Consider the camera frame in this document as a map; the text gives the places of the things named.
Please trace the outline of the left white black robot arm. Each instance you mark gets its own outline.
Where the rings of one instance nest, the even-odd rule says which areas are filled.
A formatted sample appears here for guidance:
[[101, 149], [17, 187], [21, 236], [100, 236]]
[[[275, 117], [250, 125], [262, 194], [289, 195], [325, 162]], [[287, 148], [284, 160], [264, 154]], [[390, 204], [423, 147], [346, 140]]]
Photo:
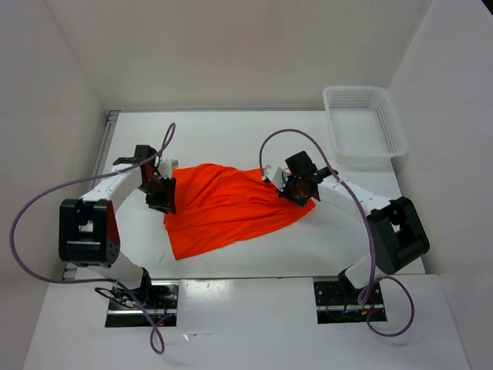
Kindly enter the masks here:
[[132, 156], [116, 159], [112, 172], [78, 199], [64, 200], [59, 208], [59, 256], [109, 280], [112, 296], [137, 308], [147, 307], [156, 296], [149, 272], [121, 251], [116, 212], [135, 190], [145, 195], [148, 208], [175, 214], [177, 160], [159, 158], [149, 145], [138, 145]]

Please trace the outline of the orange mesh shorts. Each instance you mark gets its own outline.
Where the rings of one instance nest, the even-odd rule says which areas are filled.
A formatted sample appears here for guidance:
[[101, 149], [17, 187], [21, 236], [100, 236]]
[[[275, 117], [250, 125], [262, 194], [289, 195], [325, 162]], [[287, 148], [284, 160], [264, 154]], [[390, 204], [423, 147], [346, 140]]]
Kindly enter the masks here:
[[177, 260], [289, 227], [316, 207], [312, 200], [300, 207], [278, 197], [258, 168], [202, 163], [178, 168], [173, 176], [176, 213], [163, 223]]

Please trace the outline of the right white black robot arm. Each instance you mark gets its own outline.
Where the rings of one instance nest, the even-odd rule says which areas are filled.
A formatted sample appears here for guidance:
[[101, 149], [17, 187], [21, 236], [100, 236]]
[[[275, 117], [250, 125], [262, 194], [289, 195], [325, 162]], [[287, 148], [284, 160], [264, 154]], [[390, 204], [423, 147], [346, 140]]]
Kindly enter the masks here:
[[369, 254], [338, 274], [338, 294], [354, 303], [371, 281], [393, 275], [430, 250], [421, 219], [411, 200], [391, 199], [340, 178], [329, 167], [317, 169], [301, 151], [286, 159], [287, 169], [271, 166], [264, 178], [284, 197], [300, 207], [311, 199], [335, 206], [370, 232]]

